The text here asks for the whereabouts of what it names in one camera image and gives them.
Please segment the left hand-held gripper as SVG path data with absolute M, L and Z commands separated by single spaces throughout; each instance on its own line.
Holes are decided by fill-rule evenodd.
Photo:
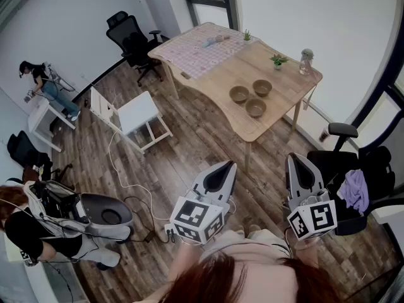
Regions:
M 179 197 L 169 219 L 169 234 L 192 244 L 207 244 L 225 225 L 237 173 L 232 160 L 216 163 L 196 177 L 194 186 Z

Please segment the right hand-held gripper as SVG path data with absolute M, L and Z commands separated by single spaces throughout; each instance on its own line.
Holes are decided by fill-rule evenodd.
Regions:
M 330 199 L 320 170 L 306 157 L 289 153 L 285 160 L 285 182 L 288 199 L 310 194 L 297 202 L 287 220 L 298 241 L 322 236 L 337 228 L 335 201 Z

